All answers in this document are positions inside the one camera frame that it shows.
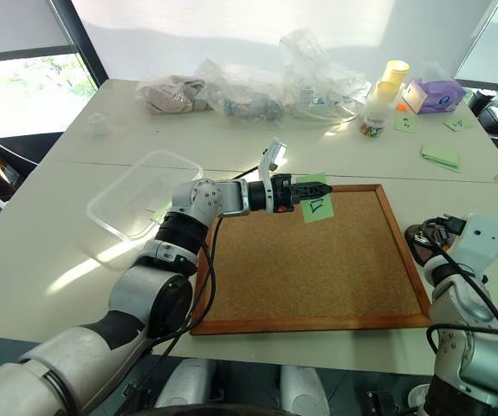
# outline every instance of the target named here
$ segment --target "white table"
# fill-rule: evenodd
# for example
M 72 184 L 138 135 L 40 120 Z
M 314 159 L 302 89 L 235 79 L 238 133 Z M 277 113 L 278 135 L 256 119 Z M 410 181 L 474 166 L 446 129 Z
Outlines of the white table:
M 134 164 L 153 149 L 164 148 L 193 160 L 204 169 L 244 171 L 259 161 L 262 149 L 277 135 L 289 145 L 290 172 L 380 178 L 494 182 L 498 152 L 466 105 L 455 112 L 473 121 L 458 133 L 443 124 L 449 114 L 417 117 L 416 133 L 394 130 L 367 139 L 358 121 L 338 127 L 287 120 L 283 129 L 231 122 L 215 112 L 180 115 L 150 114 L 136 101 L 134 81 L 107 81 L 47 156 L 51 161 Z M 113 127 L 106 137 L 94 137 L 91 114 L 104 114 Z M 423 143 L 458 151 L 462 173 L 425 162 Z
M 9 202 L 0 215 L 0 337 L 44 341 L 106 313 L 110 289 L 135 249 L 91 222 L 85 207 L 125 170 L 126 166 L 43 161 Z M 206 176 L 221 179 L 231 172 L 207 171 Z M 482 212 L 498 218 L 498 184 L 334 176 L 328 180 L 332 185 L 381 183 L 401 231 L 445 212 Z M 498 305 L 498 259 L 488 275 Z M 184 335 L 173 354 L 432 374 L 434 355 L 424 332 L 416 328 Z

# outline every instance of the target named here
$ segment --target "cork board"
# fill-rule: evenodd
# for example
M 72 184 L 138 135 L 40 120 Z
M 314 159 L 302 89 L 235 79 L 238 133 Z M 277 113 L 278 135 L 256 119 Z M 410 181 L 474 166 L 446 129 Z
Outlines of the cork board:
M 304 223 L 299 206 L 225 218 L 216 298 L 191 333 L 430 325 L 428 296 L 382 186 L 338 185 L 331 195 L 335 217 L 313 223 Z M 197 292 L 208 270 L 199 259 Z

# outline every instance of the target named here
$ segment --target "green paper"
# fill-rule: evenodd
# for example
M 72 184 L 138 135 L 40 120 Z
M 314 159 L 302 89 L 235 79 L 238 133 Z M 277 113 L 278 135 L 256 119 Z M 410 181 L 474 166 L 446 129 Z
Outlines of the green paper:
M 298 184 L 307 182 L 321 182 L 327 184 L 325 173 L 316 173 L 314 175 L 301 176 L 297 178 Z M 305 223 L 312 223 L 321 219 L 333 217 L 332 197 L 326 195 L 322 198 L 301 201 L 302 216 Z
M 160 208 L 151 215 L 151 220 L 157 222 L 160 219 L 162 219 L 162 217 L 166 214 L 170 206 L 171 206 L 171 198 L 168 199 L 167 204 L 163 208 Z
M 425 144 L 422 146 L 422 156 L 443 165 L 460 167 L 460 155 L 454 150 L 441 147 L 435 144 Z
M 416 117 L 410 114 L 397 114 L 395 117 L 395 130 L 405 133 L 416 132 Z
M 466 130 L 472 127 L 472 123 L 466 117 L 459 117 L 456 115 L 451 115 L 447 118 L 443 124 L 455 132 L 460 132 L 461 130 Z
M 431 163 L 433 163 L 434 165 L 438 165 L 438 166 L 444 167 L 445 169 L 449 169 L 450 171 L 460 173 L 460 167 L 453 167 L 453 166 L 445 165 L 444 163 L 436 162 L 435 160 L 431 160 L 431 159 L 428 159 L 428 160 Z

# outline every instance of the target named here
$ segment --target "wooden frame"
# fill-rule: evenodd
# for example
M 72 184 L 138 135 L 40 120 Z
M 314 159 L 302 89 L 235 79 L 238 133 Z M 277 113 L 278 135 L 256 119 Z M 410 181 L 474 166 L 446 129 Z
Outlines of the wooden frame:
M 385 215 L 385 220 L 391 230 L 398 253 L 404 264 L 404 269 L 411 282 L 421 313 L 412 315 L 355 315 L 355 316 L 320 316 L 306 318 L 276 318 L 262 320 L 214 320 L 200 322 L 192 331 L 193 335 L 247 334 L 258 332 L 286 332 L 310 330 L 365 329 L 365 328 L 415 328 L 431 325 L 429 318 L 430 301 L 412 260 L 411 253 L 398 228 L 389 201 L 381 185 L 336 185 L 333 192 L 375 192 Z M 199 256 L 196 293 L 201 289 L 202 282 L 208 271 L 204 255 Z M 202 301 L 195 310 L 193 320 L 204 310 L 207 293 L 203 293 Z

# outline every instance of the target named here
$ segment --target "cable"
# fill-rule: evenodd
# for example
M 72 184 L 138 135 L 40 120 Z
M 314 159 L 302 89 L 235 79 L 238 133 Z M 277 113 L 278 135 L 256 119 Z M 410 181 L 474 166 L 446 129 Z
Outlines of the cable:
M 433 333 L 439 329 L 456 329 L 462 331 L 476 332 L 481 334 L 494 334 L 498 335 L 498 328 L 484 328 L 484 327 L 469 327 L 458 323 L 434 323 L 425 332 L 428 343 L 435 354 L 437 354 L 437 346 L 433 341 Z
M 491 313 L 495 317 L 495 319 L 498 322 L 498 309 L 497 307 L 491 302 L 491 299 L 479 288 L 477 284 L 475 284 L 474 280 L 472 277 L 469 276 L 468 273 L 466 273 L 460 265 L 453 260 L 453 258 L 447 253 L 443 248 L 439 246 L 437 241 L 433 239 L 427 232 L 426 228 L 430 224 L 439 224 L 438 218 L 430 218 L 426 219 L 422 225 L 420 226 L 420 230 L 422 231 L 422 234 L 424 237 L 430 242 L 432 248 L 437 251 L 443 258 L 452 265 L 457 271 L 460 276 L 464 279 L 464 281 L 472 287 L 472 289 L 476 292 L 476 294 L 485 302 L 485 304 L 488 306 L 488 308 L 491 310 Z M 460 324 L 451 324 L 451 323 L 438 323 L 431 325 L 427 331 L 426 331 L 426 337 L 428 340 L 428 343 L 431 346 L 431 349 L 435 354 L 437 354 L 437 346 L 435 342 L 433 341 L 432 334 L 434 331 L 438 329 L 457 329 L 457 330 L 463 330 L 463 331 L 469 331 L 469 332 L 477 332 L 477 333 L 483 333 L 483 334 L 496 334 L 498 335 L 498 328 L 482 328 L 482 327 L 471 327 L 468 325 L 460 325 Z
M 240 173 L 239 175 L 235 176 L 233 179 L 240 179 L 243 176 L 255 171 L 258 169 L 258 166 L 251 167 L 248 169 L 248 171 L 245 171 L 243 173 Z M 145 374 L 145 376 L 137 383 L 137 386 L 135 387 L 135 390 L 131 392 L 129 395 L 127 395 L 126 399 L 124 402 L 121 404 L 121 406 L 118 408 L 118 410 L 115 412 L 115 415 L 118 415 L 122 413 L 126 407 L 132 402 L 133 398 L 137 396 L 137 393 L 142 389 L 142 387 L 146 384 L 146 382 L 150 379 L 151 375 L 156 371 L 161 365 L 162 362 L 170 355 L 170 352 L 173 350 L 173 348 L 176 346 L 176 344 L 179 341 L 179 338 L 181 335 L 185 334 L 186 332 L 189 332 L 191 329 L 195 328 L 209 313 L 210 308 L 212 307 L 212 303 L 214 302 L 214 298 L 216 297 L 216 271 L 214 270 L 214 257 L 216 255 L 216 247 L 217 247 L 217 236 L 218 232 L 220 231 L 220 226 L 222 225 L 223 222 L 223 217 L 220 217 L 217 220 L 216 223 L 216 228 L 214 229 L 214 233 L 212 235 L 212 246 L 211 246 L 211 253 L 209 253 L 208 245 L 206 242 L 203 242 L 201 249 L 203 250 L 203 253 L 206 257 L 206 262 L 208 263 L 208 272 L 206 273 L 206 277 L 204 278 L 203 284 L 200 287 L 200 290 L 198 293 L 195 295 L 193 304 L 191 305 L 191 309 L 189 310 L 189 313 L 185 317 L 184 323 L 182 326 L 175 332 L 164 336 L 160 337 L 155 342 L 152 344 L 155 346 L 156 344 L 169 341 L 173 339 L 173 341 L 168 345 L 164 353 L 160 355 L 154 366 L 151 367 L 151 369 Z M 197 317 L 197 319 L 189 324 L 189 321 L 191 320 L 195 310 L 198 307 L 198 304 L 202 300 L 203 293 L 206 289 L 206 285 L 208 284 L 208 280 L 210 278 L 210 284 L 211 284 L 211 290 L 210 290 L 210 297 L 208 302 L 206 303 L 206 306 L 204 307 L 203 313 Z
M 237 176 L 233 177 L 233 179 L 240 179 L 243 176 L 248 175 L 251 172 L 254 172 L 256 169 L 258 169 L 258 166 L 251 167 L 250 169 L 248 169 L 248 171 L 245 171 L 243 173 L 239 173 Z
M 216 227 L 216 229 L 214 231 L 214 236 L 215 236 L 214 241 L 216 241 L 217 231 L 218 231 L 218 228 Z M 190 312 L 189 312 L 188 315 L 192 315 L 192 313 L 194 312 L 195 308 L 197 307 L 198 302 L 200 302 L 200 299 L 201 299 L 202 294 L 204 292 L 204 285 L 207 282 L 206 279 L 208 279 L 208 276 L 210 275 L 210 278 L 211 278 L 211 281 L 212 281 L 212 291 L 210 293 L 210 298 L 209 298 L 208 304 L 206 305 L 206 308 L 204 309 L 204 312 L 197 318 L 197 321 L 193 322 L 191 325 L 188 325 L 188 322 L 191 319 L 191 317 L 190 316 L 185 317 L 185 321 L 184 321 L 182 327 L 178 331 L 176 331 L 176 332 L 174 332 L 174 333 L 172 333 L 170 335 L 167 335 L 166 337 L 158 338 L 155 341 L 155 343 L 159 344 L 159 343 L 168 341 L 168 340 L 170 340 L 170 339 L 173 338 L 173 341 L 170 342 L 170 345 L 168 345 L 168 347 L 165 349 L 164 353 L 162 353 L 162 355 L 159 356 L 159 358 L 156 361 L 156 363 L 154 363 L 154 365 L 151 367 L 151 369 L 137 383 L 137 386 L 135 387 L 134 391 L 131 392 L 131 393 L 129 393 L 127 395 L 127 397 L 124 400 L 124 402 L 121 404 L 121 406 L 115 412 L 116 415 L 117 414 L 121 414 L 121 412 L 123 412 L 126 409 L 126 407 L 129 406 L 129 404 L 137 396 L 137 394 L 143 388 L 143 386 L 146 384 L 146 382 L 151 378 L 151 375 L 162 365 L 162 362 L 164 362 L 164 360 L 166 358 L 168 358 L 168 355 L 170 355 L 170 352 L 173 350 L 173 348 L 178 343 L 179 338 L 181 337 L 181 335 L 183 335 L 185 332 L 188 332 L 192 328 L 194 328 L 195 326 L 197 326 L 206 317 L 206 315 L 208 314 L 208 311 L 210 310 L 210 307 L 211 307 L 212 303 L 214 302 L 214 296 L 216 295 L 216 272 L 214 271 L 214 264 L 212 262 L 212 257 L 210 256 L 210 253 L 208 251 L 208 246 L 206 245 L 206 243 L 203 243 L 202 249 L 203 249 L 204 254 L 206 255 L 206 260 L 207 260 L 208 266 L 209 266 L 209 272 L 206 275 L 205 283 L 203 283 L 203 285 L 201 286 L 201 288 L 200 288 L 200 290 L 199 290 L 199 292 L 197 294 L 197 299 L 193 302 L 193 305 L 191 306 L 191 310 L 190 310 Z
M 217 239 L 217 232 L 218 232 L 218 225 L 219 224 L 221 224 L 220 220 L 218 220 L 218 224 L 216 226 L 216 229 L 214 230 L 214 241 L 216 241 L 216 239 Z M 216 272 L 214 270 L 213 256 L 211 256 L 210 253 L 208 252 L 208 246 L 206 245 L 206 243 L 203 244 L 202 250 L 204 252 L 204 255 L 206 256 L 206 261 L 208 263 L 208 273 L 206 274 L 206 278 L 204 279 L 204 282 L 201 285 L 200 290 L 197 293 L 196 299 L 193 302 L 189 313 L 185 317 L 185 321 L 184 321 L 183 326 L 180 327 L 177 331 L 172 332 L 171 334 L 168 334 L 166 336 L 162 336 L 162 337 L 158 338 L 157 340 L 154 341 L 154 345 L 160 344 L 162 342 L 166 342 L 172 338 L 179 337 L 179 336 L 191 331 L 210 312 L 210 308 L 212 307 L 212 303 L 214 302 L 214 298 L 216 297 Z M 189 321 L 191 320 L 198 304 L 200 303 L 200 300 L 201 300 L 202 295 L 204 293 L 209 276 L 210 276 L 210 282 L 211 282 L 211 291 L 210 291 L 210 297 L 208 299 L 208 302 L 206 303 L 206 306 L 204 307 L 203 313 L 199 317 L 197 317 L 197 319 L 193 323 L 189 324 Z
M 418 406 L 409 407 L 407 409 L 403 409 L 397 413 L 397 416 L 406 416 L 408 414 L 415 414 L 418 411 Z

